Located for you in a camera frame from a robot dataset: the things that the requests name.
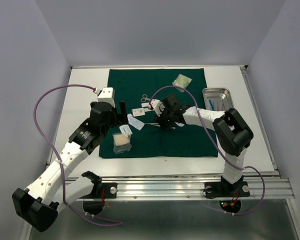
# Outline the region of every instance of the tabletop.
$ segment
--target tabletop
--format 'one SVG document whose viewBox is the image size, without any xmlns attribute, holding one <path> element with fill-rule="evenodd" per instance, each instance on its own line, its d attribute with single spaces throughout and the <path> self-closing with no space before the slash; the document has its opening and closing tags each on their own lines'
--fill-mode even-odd
<svg viewBox="0 0 300 240">
<path fill-rule="evenodd" d="M 234 108 L 242 115 L 253 131 L 254 138 L 247 150 L 244 166 L 254 166 L 261 172 L 274 171 L 273 164 L 259 126 L 253 103 L 250 99 L 239 66 L 183 66 L 183 67 L 104 67 L 72 69 L 69 84 L 84 84 L 98 89 L 107 87 L 110 69 L 200 69 L 204 68 L 208 88 L 227 88 L 230 91 Z M 96 95 L 86 88 L 70 87 L 58 126 L 55 146 L 61 151 L 69 136 L 90 114 L 90 102 L 96 101 Z M 99 157 L 99 147 L 81 162 L 69 177 L 78 177 L 86 171 L 92 171 L 101 177 L 134 176 L 182 176 L 221 174 L 225 161 L 218 157 L 148 157 L 148 158 L 112 158 Z"/>
</svg>

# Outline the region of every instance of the wall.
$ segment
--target wall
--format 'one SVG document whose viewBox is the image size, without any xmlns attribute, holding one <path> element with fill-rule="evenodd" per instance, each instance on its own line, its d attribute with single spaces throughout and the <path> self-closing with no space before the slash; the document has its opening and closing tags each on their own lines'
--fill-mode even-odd
<svg viewBox="0 0 300 240">
<path fill-rule="evenodd" d="M 49 148 L 32 111 L 46 90 L 66 84 L 70 69 L 34 0 L 0 0 L 0 240 L 19 239 L 23 220 L 12 193 L 42 173 Z M 65 92 L 39 107 L 39 123 L 52 137 Z"/>
<path fill-rule="evenodd" d="M 288 0 L 248 67 L 280 173 L 300 210 L 300 0 Z"/>
<path fill-rule="evenodd" d="M 71 66 L 248 64 L 285 0 L 36 0 Z"/>
</svg>

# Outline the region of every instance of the silver tray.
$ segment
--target silver tray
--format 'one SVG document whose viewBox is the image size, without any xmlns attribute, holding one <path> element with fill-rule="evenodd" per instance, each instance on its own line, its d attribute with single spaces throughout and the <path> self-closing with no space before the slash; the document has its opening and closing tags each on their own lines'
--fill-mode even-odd
<svg viewBox="0 0 300 240">
<path fill-rule="evenodd" d="M 202 93 L 207 110 L 213 110 L 210 101 L 214 111 L 227 111 L 234 107 L 230 91 L 227 88 L 208 87 L 203 89 Z"/>
</svg>

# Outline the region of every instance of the green cloth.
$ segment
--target green cloth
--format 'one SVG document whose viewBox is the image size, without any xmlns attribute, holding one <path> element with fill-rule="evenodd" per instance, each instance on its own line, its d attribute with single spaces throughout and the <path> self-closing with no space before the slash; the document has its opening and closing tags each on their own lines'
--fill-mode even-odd
<svg viewBox="0 0 300 240">
<path fill-rule="evenodd" d="M 115 89 L 115 103 L 125 101 L 128 114 L 132 109 L 141 108 L 143 94 L 151 98 L 156 90 L 172 85 L 179 74 L 191 78 L 193 81 L 186 88 L 193 94 L 199 108 L 205 108 L 203 89 L 207 87 L 204 69 L 111 69 L 108 78 L 108 87 Z M 175 88 L 168 88 L 159 92 L 154 98 L 162 100 L 170 94 L 175 94 L 182 105 L 193 106 L 193 100 L 186 92 Z M 136 117 L 144 123 L 155 123 L 155 112 L 146 112 L 144 116 Z M 99 156 L 105 159 L 113 158 L 148 158 L 148 157 L 217 157 L 218 152 L 208 138 L 203 127 L 175 125 L 175 130 L 166 131 L 161 127 L 145 125 L 137 130 L 129 125 L 132 130 L 129 152 L 114 153 L 113 134 L 120 133 L 119 127 L 110 129 L 107 137 L 100 145 Z M 216 141 L 216 134 L 210 131 Z"/>
</svg>

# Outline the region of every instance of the clear plastic bag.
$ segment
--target clear plastic bag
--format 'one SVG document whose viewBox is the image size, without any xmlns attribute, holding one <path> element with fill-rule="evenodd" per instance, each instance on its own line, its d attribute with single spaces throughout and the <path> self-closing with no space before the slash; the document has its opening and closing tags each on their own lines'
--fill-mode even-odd
<svg viewBox="0 0 300 240">
<path fill-rule="evenodd" d="M 179 76 L 172 82 L 172 85 L 186 89 L 191 82 L 192 82 L 192 79 L 190 77 L 179 74 Z"/>
<path fill-rule="evenodd" d="M 113 152 L 115 154 L 122 154 L 129 152 L 132 145 L 130 143 L 131 134 L 114 133 L 113 134 Z"/>
</svg>

